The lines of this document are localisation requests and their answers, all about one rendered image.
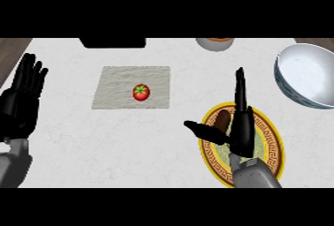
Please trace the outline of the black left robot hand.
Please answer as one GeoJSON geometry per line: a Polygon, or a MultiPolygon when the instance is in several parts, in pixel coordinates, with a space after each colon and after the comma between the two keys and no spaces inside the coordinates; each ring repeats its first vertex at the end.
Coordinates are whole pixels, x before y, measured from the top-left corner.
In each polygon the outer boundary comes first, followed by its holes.
{"type": "Polygon", "coordinates": [[[11,88],[0,94],[0,142],[27,139],[39,120],[39,98],[49,69],[36,55],[23,56],[11,88]]]}

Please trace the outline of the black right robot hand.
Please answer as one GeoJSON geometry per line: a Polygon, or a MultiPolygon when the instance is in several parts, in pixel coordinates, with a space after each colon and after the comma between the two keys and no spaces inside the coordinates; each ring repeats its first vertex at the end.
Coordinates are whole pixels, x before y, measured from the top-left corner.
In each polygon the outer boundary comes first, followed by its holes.
{"type": "Polygon", "coordinates": [[[245,70],[237,70],[236,113],[231,133],[227,134],[215,126],[187,120],[184,125],[196,136],[218,145],[230,144],[230,151],[242,157],[252,158],[255,151],[255,117],[253,108],[248,105],[245,70]]]}

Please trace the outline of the brown cupcake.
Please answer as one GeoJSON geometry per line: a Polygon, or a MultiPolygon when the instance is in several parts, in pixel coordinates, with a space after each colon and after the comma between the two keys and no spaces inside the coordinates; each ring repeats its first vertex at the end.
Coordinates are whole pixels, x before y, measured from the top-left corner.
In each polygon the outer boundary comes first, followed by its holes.
{"type": "Polygon", "coordinates": [[[228,131],[228,127],[230,127],[230,122],[231,122],[231,114],[230,112],[224,109],[219,111],[218,113],[218,118],[216,118],[216,122],[215,122],[215,127],[222,131],[227,132],[228,131]]]}

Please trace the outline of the yellow patterned plate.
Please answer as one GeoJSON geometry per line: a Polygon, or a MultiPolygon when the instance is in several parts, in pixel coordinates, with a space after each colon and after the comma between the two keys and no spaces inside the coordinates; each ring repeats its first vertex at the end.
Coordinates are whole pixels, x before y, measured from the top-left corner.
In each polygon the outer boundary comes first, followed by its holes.
{"type": "MultiPolygon", "coordinates": [[[[227,110],[231,115],[236,113],[236,103],[221,103],[208,113],[202,123],[214,125],[218,119],[218,113],[221,110],[227,110]]],[[[268,116],[253,109],[255,116],[255,156],[259,157],[270,166],[271,171],[277,178],[282,178],[284,173],[284,142],[280,132],[274,126],[274,123],[268,116]]],[[[216,145],[215,143],[199,140],[199,146],[208,168],[215,175],[219,182],[227,187],[234,187],[233,182],[233,170],[230,167],[230,145],[216,145]]]]}

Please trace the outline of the white bowl blue rim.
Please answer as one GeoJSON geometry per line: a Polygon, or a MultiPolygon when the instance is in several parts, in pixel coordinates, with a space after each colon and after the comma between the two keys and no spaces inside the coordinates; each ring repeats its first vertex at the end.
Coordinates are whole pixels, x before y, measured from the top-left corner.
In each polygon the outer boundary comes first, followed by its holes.
{"type": "Polygon", "coordinates": [[[334,109],[334,52],[296,43],[280,52],[274,77],[284,95],[314,109],[334,109]]]}

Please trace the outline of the grey cloth placemat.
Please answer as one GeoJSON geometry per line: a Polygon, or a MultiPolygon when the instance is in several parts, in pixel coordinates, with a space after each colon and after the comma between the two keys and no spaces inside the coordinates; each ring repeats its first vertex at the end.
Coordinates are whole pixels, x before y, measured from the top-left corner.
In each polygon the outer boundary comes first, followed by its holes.
{"type": "Polygon", "coordinates": [[[94,109],[169,109],[169,66],[106,66],[95,92],[94,109]],[[134,88],[146,84],[151,96],[146,101],[134,98],[134,88]]]}

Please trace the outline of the red tomato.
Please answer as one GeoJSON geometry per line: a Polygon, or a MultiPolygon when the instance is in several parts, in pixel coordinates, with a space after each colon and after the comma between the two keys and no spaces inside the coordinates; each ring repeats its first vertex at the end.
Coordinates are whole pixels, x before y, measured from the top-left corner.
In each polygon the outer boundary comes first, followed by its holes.
{"type": "Polygon", "coordinates": [[[146,84],[138,84],[134,88],[134,98],[138,101],[146,101],[151,96],[151,89],[146,84]]]}

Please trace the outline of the black appliance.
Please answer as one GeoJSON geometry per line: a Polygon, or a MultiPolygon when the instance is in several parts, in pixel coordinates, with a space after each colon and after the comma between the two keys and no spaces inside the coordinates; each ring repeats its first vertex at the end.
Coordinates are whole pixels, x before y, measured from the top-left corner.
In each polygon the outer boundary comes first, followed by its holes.
{"type": "Polygon", "coordinates": [[[147,46],[146,38],[82,38],[89,49],[143,49],[147,46]]]}

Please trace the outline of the grey cup orange content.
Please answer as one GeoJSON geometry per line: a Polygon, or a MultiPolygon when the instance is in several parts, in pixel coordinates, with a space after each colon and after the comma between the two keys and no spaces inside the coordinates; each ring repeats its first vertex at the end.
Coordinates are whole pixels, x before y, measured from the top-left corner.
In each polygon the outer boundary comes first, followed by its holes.
{"type": "Polygon", "coordinates": [[[216,52],[225,51],[234,43],[233,38],[225,38],[225,39],[197,38],[196,41],[206,50],[216,51],[216,52]]]}

